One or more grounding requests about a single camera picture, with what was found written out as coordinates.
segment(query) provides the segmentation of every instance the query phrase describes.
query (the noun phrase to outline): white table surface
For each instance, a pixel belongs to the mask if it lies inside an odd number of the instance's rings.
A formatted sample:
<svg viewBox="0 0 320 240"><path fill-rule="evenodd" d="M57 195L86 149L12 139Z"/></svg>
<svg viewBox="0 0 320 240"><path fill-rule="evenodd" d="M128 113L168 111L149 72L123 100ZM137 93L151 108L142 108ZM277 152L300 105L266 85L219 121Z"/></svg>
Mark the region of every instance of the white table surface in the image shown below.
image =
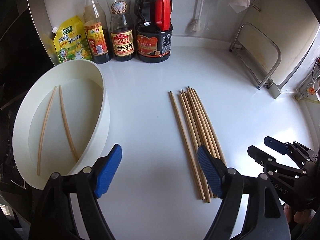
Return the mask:
<svg viewBox="0 0 320 240"><path fill-rule="evenodd" d="M257 90L227 50L173 47L169 59L146 64L137 59L100 65L105 76L111 117L102 153L114 144L123 158L108 192L98 200L117 240L201 240L221 200L198 199L168 92L195 88L217 133L228 167L258 176L262 167L247 155L255 145L295 164L263 144L266 136L298 141L312 148L299 104L274 100ZM77 205L73 209L80 236L89 239ZM248 196L243 196L233 236L240 233Z"/></svg>

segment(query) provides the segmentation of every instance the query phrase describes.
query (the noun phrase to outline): cartoon chicken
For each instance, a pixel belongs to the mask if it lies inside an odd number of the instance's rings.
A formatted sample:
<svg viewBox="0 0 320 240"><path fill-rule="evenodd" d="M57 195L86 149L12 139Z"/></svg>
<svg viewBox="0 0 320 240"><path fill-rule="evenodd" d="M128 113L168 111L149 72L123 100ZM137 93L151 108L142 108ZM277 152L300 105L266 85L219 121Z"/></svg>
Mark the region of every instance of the cartoon chicken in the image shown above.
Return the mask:
<svg viewBox="0 0 320 240"><path fill-rule="evenodd" d="M84 49L83 45L80 42L76 43L75 55L76 59L83 59L88 55L87 51Z"/></svg>

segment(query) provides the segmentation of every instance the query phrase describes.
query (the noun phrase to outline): seasoning packet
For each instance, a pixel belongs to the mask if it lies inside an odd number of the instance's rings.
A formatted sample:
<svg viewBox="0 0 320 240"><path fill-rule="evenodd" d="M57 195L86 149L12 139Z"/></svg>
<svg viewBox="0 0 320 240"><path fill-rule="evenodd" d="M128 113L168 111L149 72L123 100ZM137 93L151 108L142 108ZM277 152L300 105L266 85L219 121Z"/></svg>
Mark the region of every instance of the seasoning packet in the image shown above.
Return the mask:
<svg viewBox="0 0 320 240"><path fill-rule="evenodd" d="M78 16L60 25L53 43L61 63L72 59L92 60L84 26Z"/></svg>

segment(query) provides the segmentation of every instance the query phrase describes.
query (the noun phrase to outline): soy sauce bottle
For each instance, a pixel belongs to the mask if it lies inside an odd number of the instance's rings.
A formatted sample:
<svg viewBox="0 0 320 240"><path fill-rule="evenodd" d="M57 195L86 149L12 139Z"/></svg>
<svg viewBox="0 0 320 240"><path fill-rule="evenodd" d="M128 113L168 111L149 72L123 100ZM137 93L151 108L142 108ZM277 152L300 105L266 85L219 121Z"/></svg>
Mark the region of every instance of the soy sauce bottle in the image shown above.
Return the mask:
<svg viewBox="0 0 320 240"><path fill-rule="evenodd" d="M165 61L170 56L172 0L136 0L137 50L140 60L148 63Z"/></svg>
<svg viewBox="0 0 320 240"><path fill-rule="evenodd" d="M97 0L85 0L83 23L93 62L102 64L111 60L106 14Z"/></svg>
<svg viewBox="0 0 320 240"><path fill-rule="evenodd" d="M134 58L133 21L130 15L131 0L107 0L111 13L110 32L115 59L128 61Z"/></svg>

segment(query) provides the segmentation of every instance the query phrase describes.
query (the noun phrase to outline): red handle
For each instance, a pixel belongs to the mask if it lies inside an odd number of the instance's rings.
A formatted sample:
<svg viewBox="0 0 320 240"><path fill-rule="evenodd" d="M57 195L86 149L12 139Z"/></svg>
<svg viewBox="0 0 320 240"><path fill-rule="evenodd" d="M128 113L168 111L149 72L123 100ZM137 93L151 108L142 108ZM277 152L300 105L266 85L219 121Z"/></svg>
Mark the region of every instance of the red handle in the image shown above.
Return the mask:
<svg viewBox="0 0 320 240"><path fill-rule="evenodd" d="M171 24L171 2L170 0L156 1L156 25L161 31L170 29Z"/></svg>

